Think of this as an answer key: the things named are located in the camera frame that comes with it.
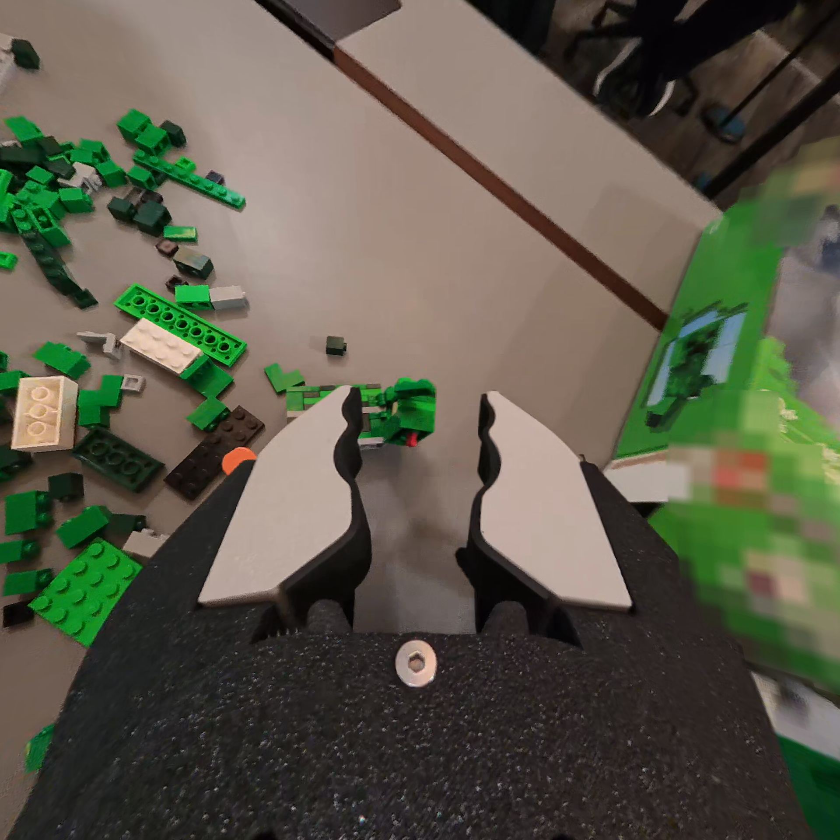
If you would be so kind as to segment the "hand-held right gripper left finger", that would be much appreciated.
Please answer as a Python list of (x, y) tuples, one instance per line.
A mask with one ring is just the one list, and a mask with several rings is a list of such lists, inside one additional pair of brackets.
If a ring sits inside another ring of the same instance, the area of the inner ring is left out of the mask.
[(351, 632), (371, 568), (357, 477), (361, 391), (342, 385), (291, 421), (257, 457), (197, 606), (273, 607), (286, 628)]

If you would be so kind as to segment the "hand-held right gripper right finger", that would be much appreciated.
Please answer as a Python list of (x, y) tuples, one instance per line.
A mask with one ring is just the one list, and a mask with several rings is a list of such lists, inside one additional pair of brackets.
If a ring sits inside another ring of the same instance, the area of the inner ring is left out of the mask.
[(575, 634), (572, 607), (634, 607), (580, 457), (498, 391), (479, 402), (480, 488), (458, 567), (472, 587), (478, 634), (513, 605), (525, 634)]

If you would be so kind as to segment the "long green brick build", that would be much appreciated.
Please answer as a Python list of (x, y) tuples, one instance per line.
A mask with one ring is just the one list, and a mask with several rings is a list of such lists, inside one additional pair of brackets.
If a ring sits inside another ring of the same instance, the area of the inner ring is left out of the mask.
[(385, 446), (414, 448), (435, 430), (437, 390), (427, 380), (402, 377), (387, 388), (353, 384), (360, 391), (360, 452)]

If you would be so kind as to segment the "adjoining grey desk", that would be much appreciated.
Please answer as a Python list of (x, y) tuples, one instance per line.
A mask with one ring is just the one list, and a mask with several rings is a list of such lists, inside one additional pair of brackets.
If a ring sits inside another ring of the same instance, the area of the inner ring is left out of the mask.
[(334, 63), (661, 331), (718, 209), (465, 2), (402, 2)]

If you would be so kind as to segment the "black studded plate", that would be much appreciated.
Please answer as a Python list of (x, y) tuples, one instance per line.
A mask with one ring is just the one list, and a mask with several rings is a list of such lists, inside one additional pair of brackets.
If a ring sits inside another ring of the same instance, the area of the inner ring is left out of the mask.
[(181, 497), (193, 501), (222, 473), (223, 458), (235, 448), (247, 448), (265, 424), (237, 406), (203, 441), (173, 468), (164, 483)]

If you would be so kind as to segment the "dark green studded plate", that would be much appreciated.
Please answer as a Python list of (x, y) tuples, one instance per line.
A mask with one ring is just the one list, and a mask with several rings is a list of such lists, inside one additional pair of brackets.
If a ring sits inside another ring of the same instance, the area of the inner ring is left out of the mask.
[(104, 427), (94, 427), (70, 454), (84, 466), (132, 493), (141, 493), (165, 467), (160, 460)]

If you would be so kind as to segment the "white studded brick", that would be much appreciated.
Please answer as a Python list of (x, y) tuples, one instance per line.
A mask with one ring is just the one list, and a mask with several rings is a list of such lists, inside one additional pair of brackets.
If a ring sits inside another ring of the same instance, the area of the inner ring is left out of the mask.
[(120, 342), (123, 347), (177, 376), (202, 356), (197, 347), (147, 318), (137, 321)]

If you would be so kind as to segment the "bright green square plate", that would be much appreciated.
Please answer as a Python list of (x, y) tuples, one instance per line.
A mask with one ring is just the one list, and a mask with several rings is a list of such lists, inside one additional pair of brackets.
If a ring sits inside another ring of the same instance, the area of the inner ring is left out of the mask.
[(89, 648), (143, 566), (94, 539), (30, 602), (34, 614)]

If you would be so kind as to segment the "green brick with grey brick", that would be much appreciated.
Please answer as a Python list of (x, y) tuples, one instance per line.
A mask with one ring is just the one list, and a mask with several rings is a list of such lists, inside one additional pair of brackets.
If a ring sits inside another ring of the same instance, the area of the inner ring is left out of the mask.
[(240, 310), (249, 307), (245, 291), (240, 286), (180, 285), (175, 287), (174, 294), (176, 304), (190, 312)]

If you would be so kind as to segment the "cream holed brick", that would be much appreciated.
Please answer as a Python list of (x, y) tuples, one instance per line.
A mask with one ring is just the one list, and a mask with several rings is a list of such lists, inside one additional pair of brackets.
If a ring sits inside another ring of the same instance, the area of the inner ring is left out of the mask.
[(30, 454), (73, 449), (77, 398), (78, 384), (64, 375), (21, 379), (10, 448)]

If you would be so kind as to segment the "green toy set box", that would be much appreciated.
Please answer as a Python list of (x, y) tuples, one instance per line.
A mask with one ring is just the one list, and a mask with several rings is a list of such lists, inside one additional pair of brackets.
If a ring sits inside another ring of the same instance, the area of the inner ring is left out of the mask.
[(740, 644), (815, 838), (838, 838), (838, 218), (700, 238), (605, 469)]

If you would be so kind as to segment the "long dark green brick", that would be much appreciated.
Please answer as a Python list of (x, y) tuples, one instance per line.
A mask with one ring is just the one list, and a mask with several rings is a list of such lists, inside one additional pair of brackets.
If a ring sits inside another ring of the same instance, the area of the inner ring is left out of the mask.
[(50, 245), (31, 223), (22, 219), (19, 222), (18, 234), (47, 282), (80, 310), (97, 306), (98, 300), (88, 289), (83, 289), (76, 283), (56, 248)]

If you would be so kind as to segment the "long green studded plate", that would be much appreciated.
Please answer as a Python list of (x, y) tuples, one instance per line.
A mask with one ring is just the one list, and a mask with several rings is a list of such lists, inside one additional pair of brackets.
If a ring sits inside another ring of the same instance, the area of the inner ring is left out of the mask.
[(151, 173), (157, 182), (178, 183), (237, 211), (246, 206), (245, 196), (241, 193), (229, 189), (225, 184), (196, 175), (184, 166), (168, 162), (155, 154), (137, 150), (133, 153), (133, 162), (141, 170)]

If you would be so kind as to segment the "pile of loose green bricks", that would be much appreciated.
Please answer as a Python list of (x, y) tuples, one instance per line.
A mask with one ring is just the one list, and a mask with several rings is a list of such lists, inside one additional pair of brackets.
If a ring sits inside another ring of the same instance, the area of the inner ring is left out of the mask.
[[(121, 544), (145, 523), (149, 505), (184, 512), (187, 501), (163, 475), (199, 444), (212, 421), (242, 406), (265, 424), (262, 446), (286, 423), (282, 398), (260, 372), (280, 343), (288, 283), (299, 249), (277, 179), (248, 163), (255, 202), (241, 211), (171, 181), (157, 182), (133, 162), (137, 150), (203, 176), (179, 124), (136, 108), (106, 138), (59, 142), (24, 114), (2, 123), (2, 626), (22, 633), (39, 623), (29, 607), (81, 547), (104, 536)], [(18, 234), (31, 223), (98, 305), (80, 310), (40, 272)], [(84, 344), (79, 331), (114, 333), (138, 319), (114, 300), (138, 284), (175, 301), (175, 287), (240, 286), (247, 309), (196, 313), (247, 343), (232, 367), (204, 353), (181, 376), (126, 347), (114, 361)], [(73, 458), (70, 450), (30, 454), (10, 448), (19, 381), (64, 375), (78, 384), (76, 443), (104, 427), (164, 464), (132, 493)]]

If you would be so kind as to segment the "black flat pad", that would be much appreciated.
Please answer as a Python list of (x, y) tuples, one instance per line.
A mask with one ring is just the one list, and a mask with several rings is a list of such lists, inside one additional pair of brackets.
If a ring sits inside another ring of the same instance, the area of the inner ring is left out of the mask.
[(322, 57), (338, 42), (402, 8), (400, 1), (257, 1)]

